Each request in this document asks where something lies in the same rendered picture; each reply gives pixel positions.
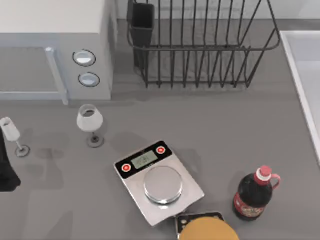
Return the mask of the silver kitchen scale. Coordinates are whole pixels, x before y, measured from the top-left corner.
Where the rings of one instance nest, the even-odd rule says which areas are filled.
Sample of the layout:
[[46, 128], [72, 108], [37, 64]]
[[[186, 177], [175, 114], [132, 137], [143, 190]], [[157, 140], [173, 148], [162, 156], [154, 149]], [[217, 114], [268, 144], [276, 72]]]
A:
[[152, 227], [203, 199], [204, 191], [163, 140], [114, 163], [114, 169]]

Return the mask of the round white wine glass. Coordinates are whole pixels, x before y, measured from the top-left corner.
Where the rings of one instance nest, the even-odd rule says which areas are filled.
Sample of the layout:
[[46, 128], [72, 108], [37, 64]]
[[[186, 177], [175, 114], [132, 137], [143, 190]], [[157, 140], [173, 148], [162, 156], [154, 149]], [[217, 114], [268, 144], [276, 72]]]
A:
[[87, 134], [86, 143], [90, 148], [99, 148], [104, 144], [104, 137], [99, 133], [104, 117], [93, 104], [82, 105], [77, 114], [78, 128]]

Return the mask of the round microwave knob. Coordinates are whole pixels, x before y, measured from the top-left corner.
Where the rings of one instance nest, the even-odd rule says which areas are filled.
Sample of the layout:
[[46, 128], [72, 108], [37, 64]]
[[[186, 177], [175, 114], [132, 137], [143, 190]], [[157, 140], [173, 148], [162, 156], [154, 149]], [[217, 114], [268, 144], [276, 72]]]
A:
[[94, 88], [101, 82], [98, 75], [93, 72], [86, 72], [78, 76], [78, 82], [87, 88]]
[[90, 67], [96, 62], [96, 56], [94, 53], [87, 49], [73, 52], [72, 59], [81, 67]]

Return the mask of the black cutlery holder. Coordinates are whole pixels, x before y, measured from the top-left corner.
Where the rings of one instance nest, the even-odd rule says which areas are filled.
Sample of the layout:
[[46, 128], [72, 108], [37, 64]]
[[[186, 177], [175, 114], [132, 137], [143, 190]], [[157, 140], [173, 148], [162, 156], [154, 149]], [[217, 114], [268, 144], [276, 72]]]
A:
[[127, 22], [132, 40], [134, 66], [142, 70], [147, 62], [148, 49], [152, 42], [155, 23], [155, 6], [128, 0]]

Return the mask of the black scale with yellow plate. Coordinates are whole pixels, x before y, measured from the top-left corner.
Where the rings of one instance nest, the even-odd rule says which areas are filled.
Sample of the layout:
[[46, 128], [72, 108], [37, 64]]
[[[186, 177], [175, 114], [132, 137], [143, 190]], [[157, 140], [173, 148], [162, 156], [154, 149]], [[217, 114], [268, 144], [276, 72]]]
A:
[[175, 217], [177, 240], [240, 240], [220, 212], [184, 213]]

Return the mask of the dark bottle with red cap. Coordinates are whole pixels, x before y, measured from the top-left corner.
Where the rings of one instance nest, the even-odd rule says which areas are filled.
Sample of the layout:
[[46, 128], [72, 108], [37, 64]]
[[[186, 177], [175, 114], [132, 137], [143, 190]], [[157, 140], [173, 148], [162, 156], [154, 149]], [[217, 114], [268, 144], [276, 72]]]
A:
[[243, 221], [255, 221], [265, 211], [279, 186], [281, 177], [263, 165], [246, 175], [239, 183], [232, 201], [233, 212]]

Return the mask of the pale microwave oven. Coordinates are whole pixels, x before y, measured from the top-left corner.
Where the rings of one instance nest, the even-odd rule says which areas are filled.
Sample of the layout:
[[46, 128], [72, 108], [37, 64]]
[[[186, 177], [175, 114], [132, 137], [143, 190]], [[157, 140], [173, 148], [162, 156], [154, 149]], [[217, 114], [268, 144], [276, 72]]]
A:
[[[115, 0], [0, 0], [0, 101], [62, 101], [47, 47], [55, 49], [69, 103], [110, 100], [117, 38]], [[73, 61], [82, 49], [94, 53], [94, 65]], [[78, 82], [87, 72], [99, 76], [98, 86]]]

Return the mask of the slim white wine glass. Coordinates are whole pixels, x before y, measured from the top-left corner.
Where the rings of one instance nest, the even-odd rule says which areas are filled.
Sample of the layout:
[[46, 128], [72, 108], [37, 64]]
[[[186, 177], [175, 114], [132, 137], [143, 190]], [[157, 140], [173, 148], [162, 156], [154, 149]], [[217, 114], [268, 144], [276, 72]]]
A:
[[25, 158], [30, 154], [30, 147], [20, 143], [21, 133], [10, 117], [0, 119], [0, 127], [9, 142], [16, 143], [15, 155], [18, 158]]

